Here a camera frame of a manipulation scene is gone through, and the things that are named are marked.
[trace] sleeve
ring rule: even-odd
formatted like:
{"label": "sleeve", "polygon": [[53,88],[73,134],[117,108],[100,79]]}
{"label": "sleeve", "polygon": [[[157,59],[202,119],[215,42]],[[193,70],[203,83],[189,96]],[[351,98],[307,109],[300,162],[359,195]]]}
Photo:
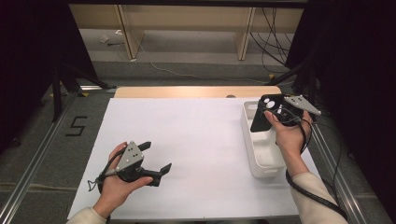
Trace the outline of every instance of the sleeve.
{"label": "sleeve", "polygon": [[106,219],[101,217],[99,214],[96,213],[93,208],[87,207],[79,212],[77,212],[75,215],[73,215],[72,218],[70,218],[66,224],[105,224]]}
{"label": "sleeve", "polygon": [[[323,182],[317,176],[311,173],[303,173],[296,175],[293,181],[303,189],[335,203],[334,198],[329,194]],[[304,224],[347,223],[341,215],[332,209],[307,198],[295,189],[291,189],[291,196],[297,205],[300,219]]]}

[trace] metal frame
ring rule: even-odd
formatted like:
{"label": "metal frame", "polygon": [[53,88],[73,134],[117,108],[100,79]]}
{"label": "metal frame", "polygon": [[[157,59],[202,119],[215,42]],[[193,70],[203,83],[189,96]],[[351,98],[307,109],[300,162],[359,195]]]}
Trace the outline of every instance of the metal frame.
{"label": "metal frame", "polygon": [[76,93],[71,93],[67,96],[64,102],[64,112],[60,115],[56,122],[52,122],[37,152],[23,173],[20,182],[17,184],[11,195],[8,197],[7,201],[4,203],[0,213],[1,223],[10,223],[11,219],[14,218],[14,215],[16,214],[27,190],[30,187],[30,184],[35,179],[35,175],[37,174],[41,164],[50,150],[52,142],[64,121],[64,115],[66,111],[69,109],[70,105],[73,104],[76,98]]}
{"label": "metal frame", "polygon": [[[332,155],[332,152],[330,151],[330,148],[327,145],[325,138],[322,132],[320,131],[318,125],[313,124],[312,126],[313,126],[312,135],[314,137],[315,142],[318,145],[319,152],[323,160],[325,161],[328,170],[333,174],[337,166],[337,161]],[[353,196],[353,193],[349,188],[340,168],[337,168],[335,186],[337,187],[341,199],[344,202],[344,206],[346,207],[348,218],[350,219],[350,221],[352,223],[363,223],[363,224],[368,223],[366,217],[363,215],[361,211],[361,207],[358,201]]]}
{"label": "metal frame", "polygon": [[[68,0],[69,4],[192,6],[192,7],[305,7],[308,0]],[[329,4],[316,0],[309,4]]]}

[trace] table surface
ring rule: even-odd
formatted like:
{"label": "table surface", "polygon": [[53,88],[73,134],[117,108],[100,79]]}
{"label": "table surface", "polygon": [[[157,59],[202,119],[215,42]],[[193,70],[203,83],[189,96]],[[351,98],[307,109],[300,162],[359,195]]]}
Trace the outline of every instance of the table surface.
{"label": "table surface", "polygon": [[[255,178],[241,128],[245,101],[280,93],[277,87],[128,87],[111,99],[69,216],[93,204],[88,192],[122,141],[151,141],[142,166],[172,169],[158,188],[142,188],[119,207],[114,220],[225,220],[297,215],[284,172]],[[225,99],[233,94],[237,98]],[[306,150],[310,170],[318,174]]]}
{"label": "table surface", "polygon": [[114,98],[261,97],[281,93],[276,86],[119,87]]}

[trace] white bin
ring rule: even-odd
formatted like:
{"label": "white bin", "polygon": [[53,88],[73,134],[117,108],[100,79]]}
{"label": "white bin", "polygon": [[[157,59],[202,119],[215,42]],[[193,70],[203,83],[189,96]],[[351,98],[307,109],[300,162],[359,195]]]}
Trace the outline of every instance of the white bin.
{"label": "white bin", "polygon": [[258,177],[273,177],[285,167],[282,154],[276,145],[276,132],[252,133],[250,126],[257,110],[257,101],[244,102],[242,111],[242,129],[250,164],[251,173]]}

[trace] wrist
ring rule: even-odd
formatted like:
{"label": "wrist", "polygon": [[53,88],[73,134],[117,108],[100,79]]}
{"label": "wrist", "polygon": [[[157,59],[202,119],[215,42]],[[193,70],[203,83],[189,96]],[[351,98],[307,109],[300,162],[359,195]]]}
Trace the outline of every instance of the wrist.
{"label": "wrist", "polygon": [[282,151],[282,156],[291,177],[309,172],[309,169],[305,165],[303,158],[301,158],[300,153]]}
{"label": "wrist", "polygon": [[103,200],[103,198],[99,198],[99,200],[96,202],[96,204],[93,206],[93,210],[95,212],[103,217],[103,218],[108,218],[111,213],[117,208],[111,205],[112,203],[107,203]]}
{"label": "wrist", "polygon": [[279,147],[285,160],[299,160],[301,158],[300,149],[293,147]]}

